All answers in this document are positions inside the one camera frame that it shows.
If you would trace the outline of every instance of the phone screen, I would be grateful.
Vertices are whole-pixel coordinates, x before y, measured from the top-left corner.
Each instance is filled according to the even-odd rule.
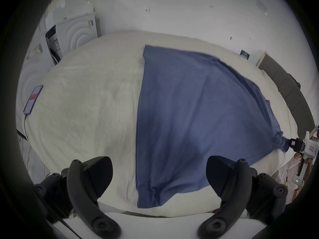
[[[24,110],[23,110],[24,115],[29,115],[31,113],[34,103],[37,100],[37,97],[39,93],[41,92],[42,88],[43,88],[43,85],[39,85],[34,88],[28,102],[26,103],[26,106],[24,107]]]

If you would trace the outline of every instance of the blue towel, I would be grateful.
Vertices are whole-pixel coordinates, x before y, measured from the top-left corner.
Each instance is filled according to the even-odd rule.
[[[260,89],[213,56],[145,46],[136,130],[138,207],[208,186],[207,159],[252,165],[288,140]]]

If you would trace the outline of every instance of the red label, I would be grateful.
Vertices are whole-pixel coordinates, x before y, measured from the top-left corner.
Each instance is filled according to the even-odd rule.
[[[38,95],[38,94],[33,94],[33,95],[31,95],[29,100],[35,99],[35,98],[37,97],[37,95]]]

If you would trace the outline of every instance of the white bedsheet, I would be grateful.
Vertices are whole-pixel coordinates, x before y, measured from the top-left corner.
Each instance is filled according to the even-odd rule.
[[[109,156],[113,179],[100,202],[154,216],[184,216],[219,207],[208,186],[176,194],[166,204],[138,209],[135,186],[135,135],[141,90],[144,46],[163,46],[211,54],[257,84],[286,138],[297,137],[297,125],[266,73],[220,46],[198,39],[139,31],[117,32],[68,53],[39,83],[43,90],[25,121],[32,148],[52,172],[60,173],[73,159]],[[229,136],[236,137],[235,132]],[[275,150],[255,163],[258,173],[272,175],[293,156]]]

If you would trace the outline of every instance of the gray headboard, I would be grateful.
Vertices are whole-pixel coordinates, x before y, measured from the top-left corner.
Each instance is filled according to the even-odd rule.
[[[264,54],[264,56],[259,68],[264,70],[277,85],[297,123],[298,137],[304,139],[306,131],[311,132],[315,127],[307,101],[293,78],[268,54]]]

